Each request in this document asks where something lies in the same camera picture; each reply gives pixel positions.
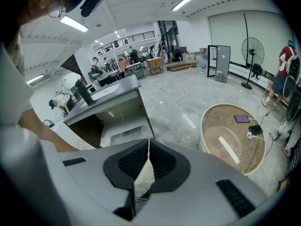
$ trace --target gray counter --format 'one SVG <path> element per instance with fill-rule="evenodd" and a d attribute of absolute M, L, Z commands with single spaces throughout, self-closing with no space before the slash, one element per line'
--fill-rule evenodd
<path fill-rule="evenodd" d="M 93 108 L 95 109 L 95 107 L 101 105 L 102 103 L 104 102 L 107 102 L 109 100 L 112 100 L 118 96 L 121 96 L 123 94 L 126 94 L 130 91 L 133 91 L 139 87 L 141 87 L 139 81 L 137 80 L 136 76 L 135 75 L 132 75 L 132 76 L 129 76 L 129 77 L 125 77 L 119 81 L 116 81 L 110 85 L 106 85 L 104 87 L 102 87 L 101 89 L 93 92 L 91 95 L 94 95 L 96 94 L 97 92 L 101 91 L 101 90 L 104 90 L 114 84 L 118 84 L 119 83 L 119 87 L 116 91 L 108 94 L 108 95 L 105 95 L 99 99 L 96 100 L 96 103 L 91 105 L 91 106 L 82 106 L 84 104 L 84 99 L 81 99 L 76 105 L 75 107 L 70 111 L 69 115 L 67 115 L 64 119 L 64 123 L 66 123 L 67 125 L 71 125 L 73 123 L 75 123 L 76 121 L 79 121 L 79 120 L 82 120 L 83 118 L 85 117 L 88 117 L 90 116 L 90 113 L 88 113 L 88 111 L 92 110 Z"/>

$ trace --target ceiling light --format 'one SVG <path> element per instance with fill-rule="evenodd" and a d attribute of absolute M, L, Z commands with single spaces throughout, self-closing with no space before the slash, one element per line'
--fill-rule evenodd
<path fill-rule="evenodd" d="M 30 81 L 27 81 L 26 83 L 27 83 L 27 84 L 30 84 L 30 83 L 32 83 L 32 82 L 34 82 L 34 81 L 36 81 L 36 80 L 42 78 L 43 76 L 44 76 L 44 75 L 41 74 L 41 75 L 39 75 L 38 77 L 36 77 L 36 78 L 34 78 L 34 79 L 30 80 Z"/>
<path fill-rule="evenodd" d="M 175 7 L 173 7 L 171 10 L 172 11 L 177 11 L 179 8 L 181 8 L 183 5 L 185 5 L 186 3 L 188 3 L 190 0 L 182 0 L 181 2 L 179 2 Z"/>
<path fill-rule="evenodd" d="M 73 28 L 76 28 L 78 30 L 81 30 L 82 32 L 87 32 L 89 29 L 81 24 L 79 24 L 78 22 L 74 21 L 73 19 L 65 16 L 61 19 L 61 22 L 64 24 L 67 24 Z"/>

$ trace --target glasses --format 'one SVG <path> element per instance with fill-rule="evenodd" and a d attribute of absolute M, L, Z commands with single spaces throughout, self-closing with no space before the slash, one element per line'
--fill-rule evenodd
<path fill-rule="evenodd" d="M 49 4 L 48 6 L 48 14 L 50 17 L 61 17 L 62 15 L 62 6 L 58 0 Z"/>

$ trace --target blue shorts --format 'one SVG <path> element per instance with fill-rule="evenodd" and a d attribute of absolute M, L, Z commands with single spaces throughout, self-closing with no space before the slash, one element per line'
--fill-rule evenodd
<path fill-rule="evenodd" d="M 285 80 L 286 80 L 286 77 L 283 77 L 280 75 L 276 76 L 275 81 L 272 86 L 272 90 L 274 91 L 275 94 L 282 96 Z"/>

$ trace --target black phone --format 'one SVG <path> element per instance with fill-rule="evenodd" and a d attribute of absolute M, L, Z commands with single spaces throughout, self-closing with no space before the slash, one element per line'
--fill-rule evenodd
<path fill-rule="evenodd" d="M 259 134 L 262 134 L 262 128 L 260 125 L 255 125 L 255 126 L 249 126 L 249 131 L 252 133 L 252 135 L 257 136 Z"/>
<path fill-rule="evenodd" d="M 234 118 L 237 123 L 250 123 L 250 120 L 246 115 L 235 115 Z"/>

